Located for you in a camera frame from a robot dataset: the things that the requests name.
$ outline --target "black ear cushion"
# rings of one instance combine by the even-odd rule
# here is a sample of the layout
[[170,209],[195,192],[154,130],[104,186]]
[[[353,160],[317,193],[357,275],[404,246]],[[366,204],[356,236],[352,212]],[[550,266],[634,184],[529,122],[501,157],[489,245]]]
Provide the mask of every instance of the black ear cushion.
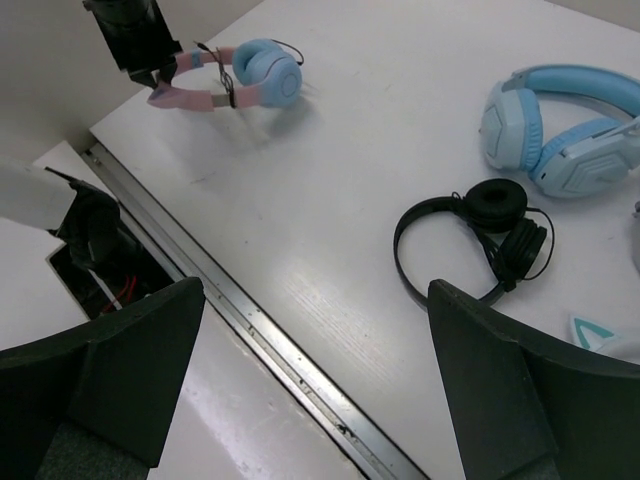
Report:
[[470,220],[488,233],[512,230],[527,209],[527,193],[511,180],[496,178],[479,183],[464,197]]
[[523,218],[504,239],[500,245],[500,254],[506,267],[518,280],[522,280],[531,270],[546,238],[546,228],[538,227],[533,220]]

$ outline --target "cat ear headphones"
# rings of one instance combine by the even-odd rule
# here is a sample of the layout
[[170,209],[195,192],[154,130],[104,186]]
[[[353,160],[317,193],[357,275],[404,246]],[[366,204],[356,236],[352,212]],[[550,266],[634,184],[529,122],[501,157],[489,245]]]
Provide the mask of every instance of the cat ear headphones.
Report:
[[[493,179],[479,183],[464,198],[458,194],[436,197],[411,207],[401,218],[393,235],[393,258],[400,279],[413,299],[427,306],[427,297],[411,283],[400,262],[399,247],[402,234],[418,219],[438,212],[451,212],[462,219],[480,241],[489,266],[498,284],[480,299],[493,305],[505,292],[510,292],[521,280],[539,277],[549,266],[555,244],[555,230],[549,216],[542,210],[527,206],[527,194],[517,183]],[[526,277],[533,266],[545,239],[547,229],[525,218],[526,212],[540,213],[551,226],[551,249],[542,269]],[[490,235],[507,236],[500,245]]]
[[[542,146],[536,93],[591,97],[634,117],[602,117],[577,125]],[[541,65],[495,86],[482,117],[482,148],[492,166],[523,170],[552,197],[591,195],[640,164],[640,82],[581,65]]]
[[[238,48],[224,47],[215,51],[198,43],[198,49],[176,55],[177,69],[174,77],[216,62],[225,94],[212,95],[208,90],[186,90],[174,87],[160,78],[158,87],[147,103],[158,108],[182,108],[196,112],[212,112],[216,108],[230,106],[246,108],[287,107],[300,96],[304,57],[296,61],[280,44],[297,49],[283,42],[268,39],[251,40]],[[232,65],[233,73],[242,88],[235,89],[224,65]]]

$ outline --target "white wall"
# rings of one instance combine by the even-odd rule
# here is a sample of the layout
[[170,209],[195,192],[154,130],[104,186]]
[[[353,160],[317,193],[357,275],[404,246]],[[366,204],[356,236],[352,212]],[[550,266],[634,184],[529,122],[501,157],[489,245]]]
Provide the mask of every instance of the white wall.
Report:
[[549,0],[640,32],[640,0]]
[[[208,40],[261,0],[158,0],[176,40]],[[0,150],[31,161],[87,130],[138,87],[118,70],[81,0],[0,3]]]

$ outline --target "blue headphones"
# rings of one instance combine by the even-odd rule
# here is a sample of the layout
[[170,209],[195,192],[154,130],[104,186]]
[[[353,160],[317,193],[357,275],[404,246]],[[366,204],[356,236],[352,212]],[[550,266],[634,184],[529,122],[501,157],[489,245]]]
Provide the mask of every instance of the blue headphones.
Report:
[[[582,95],[634,117],[602,117],[542,146],[537,92]],[[640,82],[581,65],[541,65],[498,83],[482,117],[482,149],[495,168],[523,170],[552,197],[583,197],[622,180],[640,165]]]

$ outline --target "white table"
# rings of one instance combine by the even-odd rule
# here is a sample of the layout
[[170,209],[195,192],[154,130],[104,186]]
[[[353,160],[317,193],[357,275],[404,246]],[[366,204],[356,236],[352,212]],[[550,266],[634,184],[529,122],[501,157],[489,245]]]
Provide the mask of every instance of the white table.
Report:
[[[106,190],[66,142],[36,165]],[[45,263],[60,241],[8,220],[0,220],[0,228],[0,259],[12,272],[0,280],[0,349],[83,323],[80,307]],[[360,475],[206,304],[160,466],[149,478],[347,480]]]
[[[305,53],[291,109],[162,111],[145,91],[92,131],[428,475],[462,478],[427,317],[393,266],[395,223],[419,200],[498,176],[478,135],[496,81],[561,62],[640,77],[640,34],[540,0],[266,0],[210,45],[255,37]],[[179,84],[213,87],[215,76]],[[594,115],[546,102],[545,137]],[[498,310],[563,339],[572,311],[636,323],[637,181],[559,202],[516,178],[555,220],[557,250]],[[493,285],[452,218],[416,226],[405,246],[425,289],[435,278],[478,295]]]

